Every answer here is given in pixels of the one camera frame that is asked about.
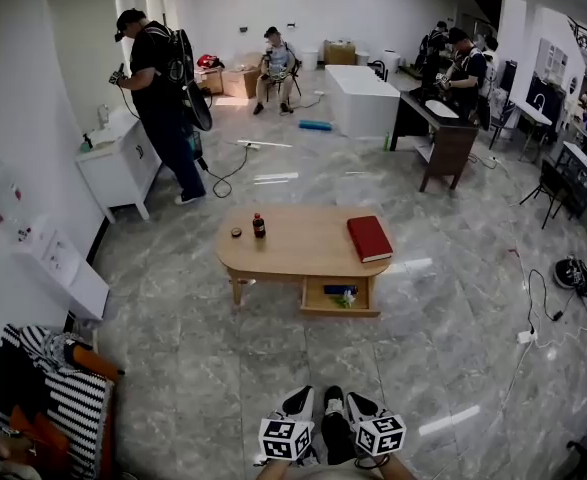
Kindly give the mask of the wooden coffee table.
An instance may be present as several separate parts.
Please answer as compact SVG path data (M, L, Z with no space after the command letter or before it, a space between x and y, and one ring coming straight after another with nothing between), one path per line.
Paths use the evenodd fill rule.
M266 236L256 238L252 221L260 213ZM347 220L374 215L357 206L272 204L234 207L225 215L217 235L216 254L232 285L233 302L241 303L249 280L295 283L302 290L306 276L377 277L392 257L362 263L347 230ZM233 238L231 230L242 229Z

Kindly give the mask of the black frame table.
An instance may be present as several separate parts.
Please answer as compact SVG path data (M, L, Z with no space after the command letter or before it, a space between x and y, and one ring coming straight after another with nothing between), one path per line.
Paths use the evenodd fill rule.
M577 144L564 141L554 167L570 188L569 212L580 218L587 209L587 156Z

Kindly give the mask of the wooden drawer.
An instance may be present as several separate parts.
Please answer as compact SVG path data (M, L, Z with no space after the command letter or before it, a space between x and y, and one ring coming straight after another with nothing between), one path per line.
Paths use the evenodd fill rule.
M358 294L354 307L350 309L338 307L323 291L328 284L356 285ZM302 282L301 311L307 316L343 317L343 318L376 318L380 311L374 308L372 277L322 277L306 276Z

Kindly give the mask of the person's left forearm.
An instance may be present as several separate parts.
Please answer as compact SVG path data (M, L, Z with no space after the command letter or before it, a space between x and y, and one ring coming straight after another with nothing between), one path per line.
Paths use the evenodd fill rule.
M292 466L283 460L271 460L258 473L255 480L301 480L305 469Z

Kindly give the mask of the black metal chair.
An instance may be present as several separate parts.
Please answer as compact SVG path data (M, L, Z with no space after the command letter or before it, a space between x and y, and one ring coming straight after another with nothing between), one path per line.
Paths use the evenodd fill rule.
M541 163L538 185L519 202L519 205L523 205L531 198L535 199L539 194L545 194L549 199L549 206L542 223L542 229L544 229L548 220L555 218L572 196L570 184L548 160L543 160Z

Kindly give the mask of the red hardcover book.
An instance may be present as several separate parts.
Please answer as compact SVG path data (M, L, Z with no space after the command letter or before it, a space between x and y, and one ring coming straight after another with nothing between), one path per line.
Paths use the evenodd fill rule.
M362 263L392 257L393 248L376 216L350 218L347 230Z

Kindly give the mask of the black white headset device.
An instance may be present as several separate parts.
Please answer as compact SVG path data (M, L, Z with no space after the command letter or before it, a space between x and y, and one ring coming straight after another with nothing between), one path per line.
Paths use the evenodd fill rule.
M587 297L587 266L582 260L573 255L561 259L553 265L552 273L558 286Z

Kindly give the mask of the white sink cabinet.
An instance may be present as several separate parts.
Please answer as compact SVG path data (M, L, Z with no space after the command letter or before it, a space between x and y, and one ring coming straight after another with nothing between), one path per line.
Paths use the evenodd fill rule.
M75 160L104 216L113 223L114 208L133 205L143 220L149 220L145 200L161 160L141 122L120 107L109 114L104 128L87 135L93 149L79 151Z

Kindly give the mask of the white rectangular counter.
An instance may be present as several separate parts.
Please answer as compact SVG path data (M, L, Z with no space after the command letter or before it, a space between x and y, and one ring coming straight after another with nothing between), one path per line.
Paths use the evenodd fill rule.
M401 93L368 66L328 65L326 95L342 135L383 138L394 130Z

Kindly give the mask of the dark wooden vanity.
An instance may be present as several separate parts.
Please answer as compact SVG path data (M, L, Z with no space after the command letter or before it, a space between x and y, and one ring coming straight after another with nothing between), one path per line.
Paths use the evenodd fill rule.
M401 91L388 150L407 139L425 162L419 187L424 192L433 177L451 177L455 190L468 162L479 128L440 95L424 95L421 88Z

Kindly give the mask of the cardboard box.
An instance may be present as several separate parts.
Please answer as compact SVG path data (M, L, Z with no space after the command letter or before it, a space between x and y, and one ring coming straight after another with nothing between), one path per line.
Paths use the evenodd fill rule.
M352 42L324 41L324 65L355 65L356 46Z
M258 68L222 71L222 85L226 96L240 99L252 99L256 96L257 80L260 76Z

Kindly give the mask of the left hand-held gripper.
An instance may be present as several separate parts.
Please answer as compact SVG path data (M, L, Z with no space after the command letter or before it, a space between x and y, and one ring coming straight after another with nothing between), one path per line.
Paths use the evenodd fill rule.
M261 420L258 443L262 461L283 460L294 464L317 464L312 445L315 390L307 385L290 391L280 410Z

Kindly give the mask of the white wall shelf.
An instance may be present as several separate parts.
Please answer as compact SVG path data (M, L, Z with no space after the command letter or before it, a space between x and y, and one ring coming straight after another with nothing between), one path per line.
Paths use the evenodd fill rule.
M109 286L47 215L19 225L12 252L23 270L53 301L74 316L103 319Z

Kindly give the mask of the black folding chair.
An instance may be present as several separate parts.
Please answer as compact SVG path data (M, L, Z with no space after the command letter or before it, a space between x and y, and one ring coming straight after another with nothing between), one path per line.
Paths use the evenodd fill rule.
M301 62L292 50L287 51L287 58L283 65L274 65L272 62L273 50L268 51L262 60L262 75L265 98L269 101L270 90L274 88L280 103L290 104L291 92L296 90L301 95L298 83Z

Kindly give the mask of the white table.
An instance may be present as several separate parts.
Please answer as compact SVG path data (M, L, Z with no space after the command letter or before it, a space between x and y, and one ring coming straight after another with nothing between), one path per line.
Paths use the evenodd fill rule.
M552 122L540 110L530 105L524 99L510 96L509 102L512 103L517 109L519 109L520 112L523 113L526 119L531 123L531 128L529 129L529 132L526 135L524 146L518 158L519 161L522 161L525 157L529 143L533 138L533 135L535 134L535 131L537 129L541 129L542 137L545 137L546 132L552 125Z

